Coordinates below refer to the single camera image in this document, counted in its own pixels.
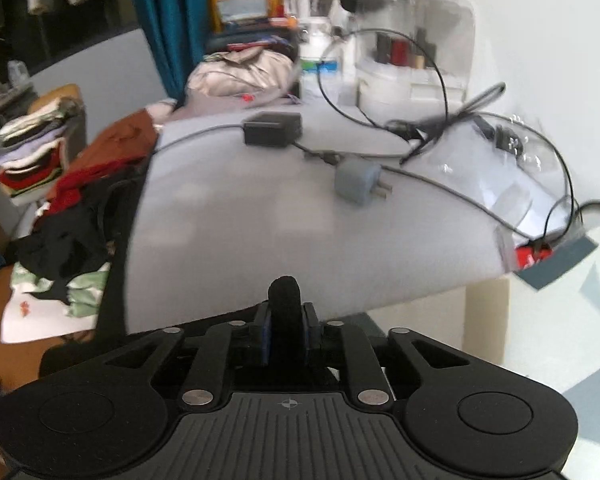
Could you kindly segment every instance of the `brown cloth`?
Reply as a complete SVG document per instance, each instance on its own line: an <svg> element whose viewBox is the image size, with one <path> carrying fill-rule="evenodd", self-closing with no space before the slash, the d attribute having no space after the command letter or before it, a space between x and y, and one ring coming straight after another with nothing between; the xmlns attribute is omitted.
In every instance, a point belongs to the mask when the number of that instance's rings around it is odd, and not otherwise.
<svg viewBox="0 0 600 480"><path fill-rule="evenodd" d="M103 130L70 165L65 175L116 160L144 158L158 138L151 116L143 108ZM54 186L46 196L56 197Z"/></svg>

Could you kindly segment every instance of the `spool of thread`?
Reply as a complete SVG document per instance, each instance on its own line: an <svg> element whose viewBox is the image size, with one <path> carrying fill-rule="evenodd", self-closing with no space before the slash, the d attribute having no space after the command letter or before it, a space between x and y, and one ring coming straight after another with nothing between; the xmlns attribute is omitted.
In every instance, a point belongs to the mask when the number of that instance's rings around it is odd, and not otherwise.
<svg viewBox="0 0 600 480"><path fill-rule="evenodd" d="M376 61L382 64L391 63L392 39L384 32L376 33Z"/></svg>
<svg viewBox="0 0 600 480"><path fill-rule="evenodd" d="M391 45L391 64L395 66L409 65L409 42L393 40Z"/></svg>
<svg viewBox="0 0 600 480"><path fill-rule="evenodd" d="M415 56L411 56L411 59L413 60L413 68L416 68L418 70L426 68L427 59L424 56L416 54Z"/></svg>

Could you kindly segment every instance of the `black power adapter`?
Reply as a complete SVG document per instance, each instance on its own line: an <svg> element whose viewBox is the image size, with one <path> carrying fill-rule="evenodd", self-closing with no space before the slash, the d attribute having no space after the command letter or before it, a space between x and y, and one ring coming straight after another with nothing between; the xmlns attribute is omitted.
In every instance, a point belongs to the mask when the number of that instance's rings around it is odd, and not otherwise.
<svg viewBox="0 0 600 480"><path fill-rule="evenodd" d="M242 122L244 143L249 146L286 148L302 136L302 115L261 112Z"/></svg>

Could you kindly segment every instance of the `clothing pile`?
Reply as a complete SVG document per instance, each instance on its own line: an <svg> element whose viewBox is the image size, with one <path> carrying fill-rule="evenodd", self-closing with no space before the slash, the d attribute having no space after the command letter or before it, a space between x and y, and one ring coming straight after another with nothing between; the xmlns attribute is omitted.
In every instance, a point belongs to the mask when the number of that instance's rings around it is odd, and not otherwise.
<svg viewBox="0 0 600 480"><path fill-rule="evenodd" d="M116 242L156 140L143 109L104 130L56 181L32 233L16 241L11 301L22 317L48 312L51 301L64 304L66 316L98 313Z"/></svg>
<svg viewBox="0 0 600 480"><path fill-rule="evenodd" d="M0 129L0 186L11 199L35 202L58 181L69 163L69 122L83 113L80 101L61 97Z"/></svg>

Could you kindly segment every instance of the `green cloth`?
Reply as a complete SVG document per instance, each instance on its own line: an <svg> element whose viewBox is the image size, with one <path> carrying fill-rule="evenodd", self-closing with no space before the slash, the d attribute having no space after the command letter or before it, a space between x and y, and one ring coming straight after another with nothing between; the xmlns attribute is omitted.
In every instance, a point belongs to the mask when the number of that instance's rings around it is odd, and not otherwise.
<svg viewBox="0 0 600 480"><path fill-rule="evenodd" d="M107 284L109 269L110 264L106 263L95 272L76 276L67 284L67 298L69 299L69 305L65 312L67 316L85 317L98 313L104 287ZM46 278L36 276L20 262L13 266L11 288L17 292L24 294L45 292L51 288L53 283Z"/></svg>

